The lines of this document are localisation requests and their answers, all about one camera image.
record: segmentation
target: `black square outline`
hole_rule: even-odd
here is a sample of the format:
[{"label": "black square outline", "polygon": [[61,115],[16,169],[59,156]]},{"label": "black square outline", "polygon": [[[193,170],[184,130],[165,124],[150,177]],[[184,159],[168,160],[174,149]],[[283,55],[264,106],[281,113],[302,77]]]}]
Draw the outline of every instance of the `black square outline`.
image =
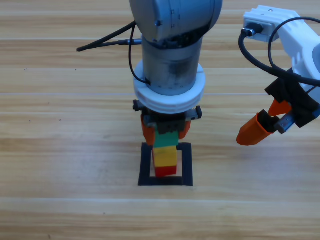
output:
[{"label": "black square outline", "polygon": [[141,163],[138,186],[190,186],[194,185],[192,169],[191,143],[179,143],[176,147],[182,151],[182,176],[150,176],[152,146],[142,143]]}]

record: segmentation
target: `white ring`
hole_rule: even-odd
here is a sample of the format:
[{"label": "white ring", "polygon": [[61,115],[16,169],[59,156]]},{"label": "white ring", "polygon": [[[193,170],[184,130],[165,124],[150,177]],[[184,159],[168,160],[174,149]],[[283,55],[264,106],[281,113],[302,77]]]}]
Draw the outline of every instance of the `white ring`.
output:
[{"label": "white ring", "polygon": [[[143,78],[144,66],[141,60],[135,68],[138,78]],[[202,99],[206,85],[206,74],[199,64],[194,86],[187,92],[166,96],[152,91],[145,83],[133,78],[135,95],[148,109],[160,114],[180,114],[194,108]]]}]

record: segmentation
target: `green block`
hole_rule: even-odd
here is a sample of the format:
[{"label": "green block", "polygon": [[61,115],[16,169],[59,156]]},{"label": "green block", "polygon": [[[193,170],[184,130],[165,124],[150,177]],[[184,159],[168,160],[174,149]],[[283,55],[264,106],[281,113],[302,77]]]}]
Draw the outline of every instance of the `green block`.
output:
[{"label": "green block", "polygon": [[179,132],[168,132],[166,134],[159,134],[159,132],[155,131],[155,143],[154,148],[164,148],[170,146],[178,146],[179,145]]}]

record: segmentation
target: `wooden table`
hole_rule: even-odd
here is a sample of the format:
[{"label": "wooden table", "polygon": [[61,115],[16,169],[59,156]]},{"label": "wooden table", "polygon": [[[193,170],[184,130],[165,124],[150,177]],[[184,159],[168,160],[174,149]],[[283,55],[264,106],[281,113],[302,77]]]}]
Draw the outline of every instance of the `wooden table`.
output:
[{"label": "wooden table", "polygon": [[[320,122],[236,143],[273,101],[275,78],[237,45],[258,5],[320,17],[319,0],[225,0],[203,43],[203,118],[185,139],[194,187],[138,187],[128,47],[76,52],[131,22],[129,1],[0,0],[0,239],[319,240]],[[247,47],[268,62],[266,43]],[[289,68],[280,41],[273,49]],[[141,47],[132,54],[137,64]]]}]

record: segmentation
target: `black cable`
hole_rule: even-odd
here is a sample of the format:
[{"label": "black cable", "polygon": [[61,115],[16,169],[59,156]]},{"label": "black cable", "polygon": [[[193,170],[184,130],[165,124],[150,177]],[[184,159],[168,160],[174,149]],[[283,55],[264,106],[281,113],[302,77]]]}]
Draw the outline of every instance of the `black cable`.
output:
[{"label": "black cable", "polygon": [[[294,18],[292,18],[292,21],[296,21],[296,20],[301,20],[300,18],[296,18],[295,20],[293,20]],[[250,32],[243,29],[241,31],[241,35],[239,37],[239,48],[242,52],[242,54],[244,55],[244,57],[251,62],[253,65],[255,65],[256,67],[260,68],[261,70],[284,80],[289,80],[289,81],[297,81],[298,83],[301,84],[306,84],[306,85],[310,85],[310,86],[314,86],[314,87],[320,87],[320,81],[319,80],[315,80],[315,79],[311,79],[311,78],[306,78],[306,77],[302,77],[298,74],[295,73],[289,73],[277,66],[275,67],[270,67],[267,66],[265,64],[263,64],[262,62],[260,62],[259,60],[257,60],[255,57],[253,57],[248,50],[246,49],[245,46],[245,38],[248,37],[250,35]]]},{"label": "black cable", "polygon": [[311,88],[310,90],[308,90],[306,93],[309,94],[309,93],[311,93],[313,90],[315,90],[316,88],[317,88],[317,87],[314,86],[313,88]]},{"label": "black cable", "polygon": [[112,41],[112,42],[102,43],[100,45],[88,47],[86,50],[109,47],[109,46],[114,46],[114,45],[119,45],[119,42],[118,41]]},{"label": "black cable", "polygon": [[[130,43],[130,39],[126,39],[126,40],[119,40],[119,41],[111,41],[111,42],[106,42],[106,43],[102,43],[100,45],[97,46],[93,46],[88,48],[89,49],[97,49],[97,48],[103,48],[103,47],[109,47],[109,46],[115,46],[115,45],[126,45],[129,46]],[[142,40],[141,39],[133,39],[132,45],[141,45],[142,44]]]},{"label": "black cable", "polygon": [[134,39],[134,33],[135,33],[135,28],[136,28],[136,22],[134,22],[134,25],[132,27],[132,32],[131,32],[131,36],[130,36],[130,42],[129,42],[129,65],[130,65],[130,70],[132,72],[132,75],[135,77],[135,79],[137,79],[139,82],[150,85],[151,82],[145,78],[145,81],[143,81],[142,79],[140,79],[135,71],[134,68],[132,67],[132,59],[131,59],[131,50],[132,50],[132,45],[133,45],[133,39]]},{"label": "black cable", "polygon": [[82,51],[85,51],[85,50],[88,50],[88,49],[92,49],[92,48],[96,48],[97,46],[119,36],[120,34],[123,34],[125,33],[126,31],[132,29],[134,26],[136,26],[136,21],[133,21],[131,22],[130,24],[128,24],[127,26],[119,29],[118,31],[115,31],[114,33],[108,35],[108,36],[105,36],[104,38],[101,38],[100,40],[97,40],[95,42],[92,42],[86,46],[82,46],[82,47],[79,47],[77,48],[77,52],[82,52]]}]

